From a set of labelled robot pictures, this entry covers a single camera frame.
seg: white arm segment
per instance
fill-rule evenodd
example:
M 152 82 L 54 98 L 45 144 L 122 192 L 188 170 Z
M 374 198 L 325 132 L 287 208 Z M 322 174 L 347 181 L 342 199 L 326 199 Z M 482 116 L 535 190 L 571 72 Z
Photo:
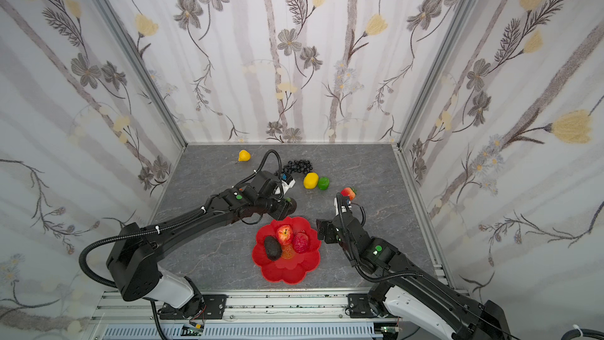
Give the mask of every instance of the white arm segment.
M 451 340 L 453 328 L 428 306 L 398 286 L 388 290 L 383 304 L 390 314 L 412 321 L 439 339 Z

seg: red plate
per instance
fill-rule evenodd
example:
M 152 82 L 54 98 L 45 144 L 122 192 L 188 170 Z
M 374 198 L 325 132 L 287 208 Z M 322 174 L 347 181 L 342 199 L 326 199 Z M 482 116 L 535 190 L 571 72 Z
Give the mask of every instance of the red plate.
M 304 253 L 294 252 L 294 257 L 284 259 L 280 257 L 271 261 L 266 256 L 264 239 L 267 236 L 277 236 L 277 229 L 284 224 L 289 224 L 294 234 L 304 231 L 309 237 L 308 251 Z M 252 260 L 259 266 L 262 276 L 271 283 L 283 281 L 289 285 L 296 285 L 306 277 L 306 273 L 312 272 L 321 262 L 319 248 L 321 241 L 316 238 L 316 230 L 310 228 L 310 223 L 302 217 L 286 217 L 282 221 L 273 220 L 270 224 L 260 228 L 256 233 L 256 245 L 252 251 Z

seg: black cable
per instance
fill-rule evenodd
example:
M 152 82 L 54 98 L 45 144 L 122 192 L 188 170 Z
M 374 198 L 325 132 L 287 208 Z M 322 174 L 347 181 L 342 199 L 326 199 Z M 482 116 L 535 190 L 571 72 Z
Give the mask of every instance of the black cable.
M 580 337 L 581 333 L 583 333 L 583 337 L 591 337 L 593 339 L 604 339 L 604 332 L 581 328 L 580 331 L 577 329 L 574 329 L 574 330 L 570 330 L 570 331 L 566 332 L 562 336 L 561 340 L 570 340 L 570 339 L 574 339 L 576 337 Z
M 421 327 L 420 327 L 420 326 L 418 326 L 418 327 L 417 327 L 417 329 L 416 329 L 415 331 L 411 332 L 409 335 L 407 335 L 407 336 L 405 336 L 405 337 L 403 337 L 403 338 L 401 338 L 401 339 L 399 339 L 399 340 L 405 340 L 405 339 L 408 339 L 409 337 L 411 337 L 411 336 L 415 335 L 415 334 L 417 333 L 417 331 L 419 331 L 419 329 L 420 329 L 420 328 L 421 328 Z
M 214 199 L 215 197 L 217 197 L 217 194 L 213 194 L 211 196 L 208 197 L 208 199 L 205 202 L 204 205 L 204 212 L 201 211 L 196 211 L 194 212 L 190 217 L 185 218 L 177 223 L 173 223 L 170 224 L 166 227 L 159 227 L 159 231 L 165 231 L 165 230 L 169 230 L 178 226 L 182 226 L 184 224 L 187 224 L 195 219 L 197 219 L 200 215 L 203 215 L 206 212 L 205 207 L 207 207 L 210 202 L 212 201 L 212 199 Z M 84 247 L 84 249 L 82 250 L 82 252 L 80 253 L 80 256 L 78 258 L 78 263 L 80 264 L 80 269 L 82 272 L 84 272 L 84 274 L 88 277 L 90 277 L 90 279 L 92 281 L 95 281 L 97 283 L 103 284 L 103 285 L 107 285 L 110 287 L 114 287 L 117 288 L 117 285 L 115 284 L 115 282 L 108 280 L 104 277 L 101 277 L 99 275 L 97 275 L 89 266 L 88 266 L 88 262 L 86 260 L 86 257 L 88 255 L 88 253 L 90 253 L 93 249 L 98 248 L 102 245 L 106 245 L 109 243 L 114 243 L 116 241 L 120 241 L 120 240 L 125 240 L 125 239 L 131 239 L 131 238 L 138 238 L 141 236 L 145 236 L 145 235 L 150 235 L 150 234 L 156 234 L 157 233 L 157 229 L 155 228 L 154 225 L 151 225 L 154 228 L 153 229 L 149 229 L 149 230 L 144 230 L 144 231 L 138 231 L 138 232 L 132 232 L 131 234 L 125 234 L 125 235 L 117 235 L 114 237 L 109 237 L 109 238 L 105 238 L 105 239 L 101 239 L 101 240 L 97 240 L 94 243 L 87 245 L 86 247 Z
M 362 206 L 360 206 L 360 205 L 359 205 L 358 203 L 356 203 L 356 202 L 352 202 L 352 201 L 351 201 L 350 203 L 351 203 L 351 204 L 353 204 L 353 205 L 358 206 L 358 207 L 359 207 L 359 209 L 361 210 L 361 215 L 362 215 L 361 227 L 365 226 L 365 219 L 366 219 L 366 216 L 365 216 L 365 208 L 363 208 Z
M 161 326 L 159 325 L 159 318 L 157 317 L 157 308 L 155 307 L 155 301 L 149 301 L 151 302 L 151 309 L 153 310 L 153 320 L 155 321 L 155 328 L 157 329 L 157 332 L 159 333 L 159 337 L 161 338 L 161 340 L 168 340 L 168 337 L 165 336 L 164 331 L 161 329 Z
M 336 209 L 338 210 L 338 216 L 340 217 L 340 223 L 342 225 L 342 232 L 344 233 L 345 245 L 348 247 L 348 250 L 350 251 L 350 256 L 349 256 L 349 254 L 344 249 L 344 255 L 346 255 L 346 257 L 348 258 L 349 261 L 352 261 L 352 260 L 355 261 L 355 263 L 356 263 L 355 269 L 358 272 L 358 274 L 361 275 L 361 277 L 363 277 L 365 280 L 372 282 L 372 283 L 380 283 L 380 282 L 387 281 L 387 280 L 390 280 L 390 279 L 396 278 L 396 277 L 421 276 L 422 275 L 421 273 L 415 272 L 413 270 L 402 270 L 400 272 L 392 273 L 392 274 L 389 274 L 386 276 L 371 277 L 371 276 L 367 275 L 365 272 L 363 272 L 361 270 L 361 267 L 359 266 L 359 261 L 356 259 L 356 256 L 355 256 L 354 252 L 352 251 L 352 246 L 351 246 L 352 242 L 350 241 L 350 235 L 348 233 L 348 229 L 346 228 L 346 224 L 344 223 L 344 216 L 342 215 L 342 207 L 338 203 L 342 199 L 342 197 L 343 197 L 342 193 L 336 194 Z
M 268 150 L 265 153 L 265 155 L 262 157 L 262 161 L 260 162 L 260 165 L 258 166 L 258 168 L 256 168 L 256 170 L 255 170 L 255 172 L 253 174 L 249 175 L 247 178 L 244 178 L 243 180 L 239 181 L 237 184 L 235 184 L 233 186 L 238 187 L 240 184 L 243 184 L 243 183 L 251 180 L 254 176 L 256 176 L 256 174 L 258 173 L 258 171 L 262 170 L 262 167 L 264 167 L 264 163 L 266 162 L 266 158 L 268 158 L 268 155 L 270 155 L 270 154 L 275 154 L 275 156 L 277 157 L 277 163 L 279 163 L 279 169 L 277 170 L 277 172 L 278 172 L 279 179 L 281 179 L 281 172 L 283 171 L 283 168 L 281 166 L 281 157 L 279 156 L 279 154 L 275 150 L 271 149 L 271 150 Z
M 256 222 L 245 222 L 243 219 L 241 219 L 241 222 L 243 222 L 245 224 L 258 224 L 262 220 L 262 216 L 264 216 L 264 214 L 261 214 L 260 218 L 258 218 L 258 220 Z

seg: metal base plate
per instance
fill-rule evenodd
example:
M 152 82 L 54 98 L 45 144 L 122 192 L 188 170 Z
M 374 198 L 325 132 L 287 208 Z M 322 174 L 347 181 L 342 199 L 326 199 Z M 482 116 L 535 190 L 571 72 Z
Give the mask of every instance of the metal base plate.
M 347 311 L 351 319 L 373 319 L 376 317 L 369 306 L 369 297 L 367 294 L 348 294 Z M 388 315 L 386 318 L 395 318 L 395 316 Z
M 205 294 L 204 295 L 204 303 L 205 309 L 203 313 L 204 320 L 210 319 L 222 319 L 222 314 L 224 314 L 227 296 L 225 294 Z M 196 309 L 195 314 L 199 312 L 199 310 L 203 306 L 200 306 L 199 309 Z M 161 320 L 181 320 L 188 319 L 185 317 L 186 314 L 183 314 L 180 310 L 175 309 L 169 304 L 165 304 L 159 311 L 159 318 Z
M 225 312 L 227 306 L 227 296 L 225 294 L 204 294 L 205 311 L 204 318 L 208 319 L 222 319 L 222 314 Z

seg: strawberry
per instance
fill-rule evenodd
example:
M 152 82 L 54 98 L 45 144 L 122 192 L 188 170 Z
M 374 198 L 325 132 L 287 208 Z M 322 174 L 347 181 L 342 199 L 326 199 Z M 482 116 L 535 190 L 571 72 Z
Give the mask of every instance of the strawberry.
M 292 227 L 288 224 L 284 224 L 283 226 L 277 229 L 277 240 L 283 246 L 286 246 L 292 242 L 292 238 L 294 237 L 294 231 Z
M 356 191 L 352 188 L 344 188 L 341 193 L 342 196 L 348 196 L 351 201 L 356 197 Z
M 298 234 L 296 234 L 294 237 L 294 241 L 292 242 L 292 246 L 294 247 L 294 251 L 296 251 L 296 253 L 306 252 L 309 245 L 310 239 L 304 232 L 298 232 Z

